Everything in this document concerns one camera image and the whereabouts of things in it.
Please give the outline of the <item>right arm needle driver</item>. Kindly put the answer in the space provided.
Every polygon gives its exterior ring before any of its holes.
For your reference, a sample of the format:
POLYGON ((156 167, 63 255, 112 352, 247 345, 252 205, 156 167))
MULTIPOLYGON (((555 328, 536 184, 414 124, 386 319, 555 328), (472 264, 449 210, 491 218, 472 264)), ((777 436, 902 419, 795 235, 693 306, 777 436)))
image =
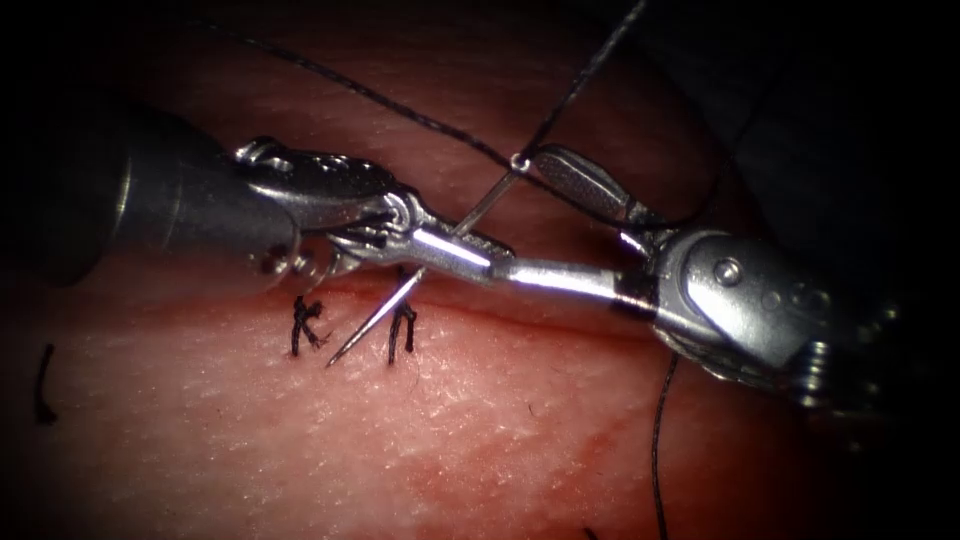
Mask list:
POLYGON ((695 228, 652 258, 653 326, 667 345, 721 380, 829 402, 836 299, 826 283, 762 241, 695 228))

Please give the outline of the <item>left arm needle driver jaw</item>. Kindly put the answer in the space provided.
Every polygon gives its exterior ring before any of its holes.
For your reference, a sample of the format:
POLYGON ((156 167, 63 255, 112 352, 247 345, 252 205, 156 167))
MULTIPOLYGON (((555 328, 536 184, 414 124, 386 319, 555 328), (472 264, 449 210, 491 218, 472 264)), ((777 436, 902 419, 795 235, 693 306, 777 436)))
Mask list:
POLYGON ((497 246, 482 237, 458 237, 436 226, 420 226, 412 230, 409 245, 412 259, 431 270, 478 285, 491 284, 497 246))
POLYGON ((424 250, 431 252, 433 261, 486 261, 514 258, 514 250, 484 233, 467 231, 455 233, 456 223, 424 207, 424 230, 428 239, 424 250))

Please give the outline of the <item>right arm needle driver jaw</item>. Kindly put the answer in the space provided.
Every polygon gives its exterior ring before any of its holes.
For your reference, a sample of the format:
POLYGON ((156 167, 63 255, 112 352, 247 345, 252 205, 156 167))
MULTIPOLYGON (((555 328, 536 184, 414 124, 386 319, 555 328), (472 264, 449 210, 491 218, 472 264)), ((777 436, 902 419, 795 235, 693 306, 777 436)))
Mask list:
POLYGON ((598 163, 559 144, 540 147, 533 164, 545 183, 594 220, 617 229, 631 246, 657 246, 666 221, 640 203, 598 163))
POLYGON ((511 258, 495 261, 490 277, 577 297, 607 300, 635 314, 656 314, 658 295, 653 278, 581 263, 511 258))

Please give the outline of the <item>left arm needle driver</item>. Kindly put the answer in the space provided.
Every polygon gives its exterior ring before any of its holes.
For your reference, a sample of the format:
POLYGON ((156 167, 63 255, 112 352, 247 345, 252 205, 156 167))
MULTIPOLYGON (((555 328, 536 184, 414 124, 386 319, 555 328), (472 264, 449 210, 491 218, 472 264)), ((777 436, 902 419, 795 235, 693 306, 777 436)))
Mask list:
POLYGON ((244 182, 280 205, 301 237, 327 242, 323 249, 293 250, 284 268, 299 278, 355 270, 401 239, 418 217, 415 190, 370 160, 293 149, 269 136, 237 149, 234 160, 244 182))

